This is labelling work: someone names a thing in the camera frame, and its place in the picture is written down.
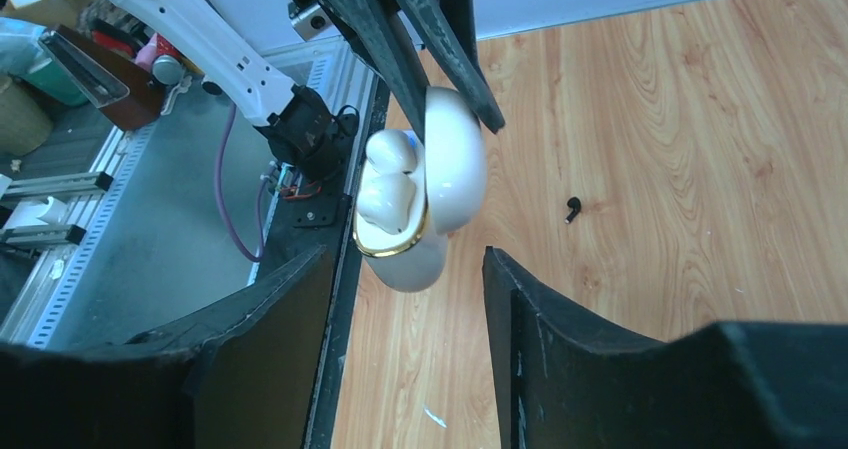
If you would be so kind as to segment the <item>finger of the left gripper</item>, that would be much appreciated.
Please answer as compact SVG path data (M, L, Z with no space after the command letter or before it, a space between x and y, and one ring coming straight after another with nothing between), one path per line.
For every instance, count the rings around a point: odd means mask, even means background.
M479 64L473 0L395 0L454 88L492 133L505 126Z
M397 13L389 8L395 0L320 1L358 36L412 130L424 141L429 80L410 34Z

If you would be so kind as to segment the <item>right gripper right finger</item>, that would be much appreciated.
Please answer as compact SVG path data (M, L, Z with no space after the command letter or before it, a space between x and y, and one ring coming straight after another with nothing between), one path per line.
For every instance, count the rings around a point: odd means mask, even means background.
M483 292L504 448L843 448L847 328L718 321L638 334L487 247Z

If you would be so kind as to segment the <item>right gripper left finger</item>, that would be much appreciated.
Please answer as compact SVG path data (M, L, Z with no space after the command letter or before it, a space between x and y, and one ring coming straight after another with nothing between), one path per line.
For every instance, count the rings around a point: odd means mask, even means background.
M299 448L334 258L313 247L122 344L1 347L5 448Z

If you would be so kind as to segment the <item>white earbud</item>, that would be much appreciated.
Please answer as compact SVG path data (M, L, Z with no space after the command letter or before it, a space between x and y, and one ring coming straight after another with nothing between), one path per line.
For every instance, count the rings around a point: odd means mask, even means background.
M356 209L367 223L396 235L408 226L415 192L415 183L406 174L376 175L362 183Z
M409 136L396 129L374 133L366 143L366 159L378 174L410 174L418 164Z

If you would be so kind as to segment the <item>white earbud charging case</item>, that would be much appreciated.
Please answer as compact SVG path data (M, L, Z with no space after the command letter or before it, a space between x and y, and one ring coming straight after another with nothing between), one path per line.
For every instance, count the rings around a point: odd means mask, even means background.
M450 234L480 211L487 184L484 138L478 118L458 91L431 86L426 91L425 140L407 133L418 157L408 175L416 186L407 228L390 235L367 223L356 209L362 183L378 174L365 158L355 198L353 235L376 274L398 292L419 292L441 276Z

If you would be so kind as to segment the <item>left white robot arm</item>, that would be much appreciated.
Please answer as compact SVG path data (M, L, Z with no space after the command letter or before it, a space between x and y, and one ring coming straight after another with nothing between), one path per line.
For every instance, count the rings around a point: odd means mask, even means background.
M233 101L275 158L308 180L332 177L342 162L342 127L321 96L275 69L206 0L109 0L168 40ZM354 52L395 95L422 135L429 81L412 40L425 47L472 113L491 131L504 116L480 69L473 0L293 0L316 4Z

